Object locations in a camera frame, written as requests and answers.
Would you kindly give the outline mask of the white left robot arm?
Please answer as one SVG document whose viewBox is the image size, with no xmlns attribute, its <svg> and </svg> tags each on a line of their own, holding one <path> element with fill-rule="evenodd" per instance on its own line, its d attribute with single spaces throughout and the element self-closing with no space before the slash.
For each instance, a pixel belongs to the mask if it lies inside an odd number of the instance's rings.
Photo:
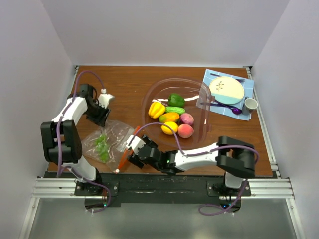
<svg viewBox="0 0 319 239">
<path fill-rule="evenodd" d="M 112 99 L 114 96 L 106 89 L 98 93 L 92 85 L 82 84 L 79 91 L 68 96 L 58 116 L 40 126 L 44 157 L 57 166 L 56 176 L 68 170 L 76 177 L 76 186 L 91 195 L 100 195 L 106 189 L 98 169 L 83 155 L 77 124 L 86 116 L 95 125 L 104 127 Z"/>
</svg>

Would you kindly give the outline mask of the pink fake peach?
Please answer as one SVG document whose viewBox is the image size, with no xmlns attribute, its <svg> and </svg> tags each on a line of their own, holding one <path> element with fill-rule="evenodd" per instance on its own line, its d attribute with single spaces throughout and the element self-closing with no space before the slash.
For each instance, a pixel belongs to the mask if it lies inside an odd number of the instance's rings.
<svg viewBox="0 0 319 239">
<path fill-rule="evenodd" d="M 178 127 L 177 133 L 181 138 L 187 139 L 193 135 L 194 129 L 192 128 L 192 126 L 190 126 L 188 124 L 181 124 Z"/>
</svg>

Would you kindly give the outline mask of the yellow fake lemon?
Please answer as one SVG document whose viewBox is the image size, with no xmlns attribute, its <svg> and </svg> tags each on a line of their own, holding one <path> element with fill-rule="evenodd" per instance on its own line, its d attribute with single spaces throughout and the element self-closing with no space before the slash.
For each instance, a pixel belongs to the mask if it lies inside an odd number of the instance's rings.
<svg viewBox="0 0 319 239">
<path fill-rule="evenodd" d="M 166 135 L 173 135 L 175 133 L 177 133 L 178 131 L 178 124 L 173 122 L 173 121 L 169 121 L 169 122 L 165 122 L 162 126 L 161 126 L 161 130 L 164 134 Z"/>
</svg>

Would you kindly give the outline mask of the clear zip top bag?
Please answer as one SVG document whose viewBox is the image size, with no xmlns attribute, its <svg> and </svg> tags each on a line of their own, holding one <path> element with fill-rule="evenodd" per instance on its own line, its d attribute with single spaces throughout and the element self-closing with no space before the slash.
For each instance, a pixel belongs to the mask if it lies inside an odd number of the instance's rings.
<svg viewBox="0 0 319 239">
<path fill-rule="evenodd" d="M 131 126 L 117 120 L 107 120 L 105 127 L 100 127 L 92 132 L 82 141 L 82 152 L 100 163 L 95 151 L 94 141 L 100 136 L 106 136 L 106 143 L 109 146 L 109 160 L 105 164 L 114 173 L 120 173 L 125 164 L 129 151 L 125 148 L 126 141 L 130 135 L 136 133 L 140 128 Z"/>
</svg>

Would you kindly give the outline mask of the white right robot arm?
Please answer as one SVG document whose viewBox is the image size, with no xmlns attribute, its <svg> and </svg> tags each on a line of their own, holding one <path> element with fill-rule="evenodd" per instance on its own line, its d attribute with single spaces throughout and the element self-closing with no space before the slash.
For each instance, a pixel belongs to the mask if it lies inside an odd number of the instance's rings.
<svg viewBox="0 0 319 239">
<path fill-rule="evenodd" d="M 149 165 L 167 175 L 217 166 L 225 171 L 222 190 L 229 196 L 239 191 L 245 179 L 255 177 L 255 164 L 259 158 L 253 145 L 226 136 L 206 147 L 163 152 L 148 137 L 131 135 L 126 141 L 126 149 L 133 151 L 128 157 L 132 164 L 139 168 Z"/>
</svg>

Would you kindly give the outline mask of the green fake pepper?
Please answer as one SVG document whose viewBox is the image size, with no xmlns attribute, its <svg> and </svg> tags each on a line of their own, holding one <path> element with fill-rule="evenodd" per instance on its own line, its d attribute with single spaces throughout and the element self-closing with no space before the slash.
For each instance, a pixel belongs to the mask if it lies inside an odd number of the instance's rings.
<svg viewBox="0 0 319 239">
<path fill-rule="evenodd" d="M 172 93 L 168 98 L 168 105 L 183 108 L 185 106 L 185 99 L 180 94 Z"/>
</svg>

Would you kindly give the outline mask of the yellow fake pepper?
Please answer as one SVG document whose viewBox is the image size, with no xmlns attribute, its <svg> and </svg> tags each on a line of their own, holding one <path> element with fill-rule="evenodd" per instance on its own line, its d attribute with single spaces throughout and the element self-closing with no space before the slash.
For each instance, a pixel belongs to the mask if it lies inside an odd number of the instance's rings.
<svg viewBox="0 0 319 239">
<path fill-rule="evenodd" d="M 165 105 L 163 105 L 161 102 L 152 102 L 148 110 L 148 115 L 153 119 L 157 119 L 163 115 L 164 112 Z"/>
</svg>

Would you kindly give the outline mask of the green fake cucumber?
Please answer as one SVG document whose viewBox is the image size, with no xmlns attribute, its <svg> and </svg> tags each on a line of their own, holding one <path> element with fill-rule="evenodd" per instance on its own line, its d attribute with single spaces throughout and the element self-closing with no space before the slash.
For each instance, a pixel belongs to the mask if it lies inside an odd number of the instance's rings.
<svg viewBox="0 0 319 239">
<path fill-rule="evenodd" d="M 167 106 L 165 108 L 166 113 L 178 113 L 179 115 L 186 113 L 186 110 L 182 107 L 174 107 L 174 106 Z"/>
</svg>

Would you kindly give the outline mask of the orange yellow fake mango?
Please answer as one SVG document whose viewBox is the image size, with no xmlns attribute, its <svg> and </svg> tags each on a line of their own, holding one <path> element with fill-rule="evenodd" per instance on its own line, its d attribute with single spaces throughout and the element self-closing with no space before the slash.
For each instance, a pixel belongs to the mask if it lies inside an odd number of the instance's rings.
<svg viewBox="0 0 319 239">
<path fill-rule="evenodd" d="M 160 123 L 166 122 L 178 122 L 179 121 L 179 114 L 176 112 L 165 113 L 159 117 Z"/>
</svg>

